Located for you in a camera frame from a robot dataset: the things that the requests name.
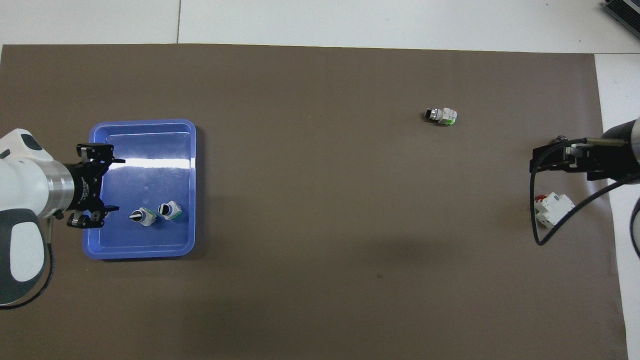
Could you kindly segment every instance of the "blue tray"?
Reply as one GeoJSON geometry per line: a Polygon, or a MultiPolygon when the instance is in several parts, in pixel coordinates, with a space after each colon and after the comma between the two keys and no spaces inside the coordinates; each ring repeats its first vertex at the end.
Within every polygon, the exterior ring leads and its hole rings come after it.
{"type": "Polygon", "coordinates": [[[92,259],[182,256],[193,248],[196,229],[196,128],[189,121],[101,122],[90,142],[113,144],[116,158],[102,180],[105,204],[120,206],[100,229],[83,231],[83,249],[92,259]],[[174,200],[183,213],[167,221],[158,216],[145,227],[129,219],[132,211],[174,200]]]}

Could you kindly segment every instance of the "brown table surface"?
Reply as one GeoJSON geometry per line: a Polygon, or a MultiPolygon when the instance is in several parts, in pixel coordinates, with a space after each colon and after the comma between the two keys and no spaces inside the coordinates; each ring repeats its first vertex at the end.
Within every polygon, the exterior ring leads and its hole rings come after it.
{"type": "Polygon", "coordinates": [[[531,149],[602,134],[593,55],[6,45],[0,101],[67,163],[98,122],[198,128],[193,251],[96,261],[56,223],[2,358],[627,358],[608,199],[544,247],[529,223],[531,149]]]}

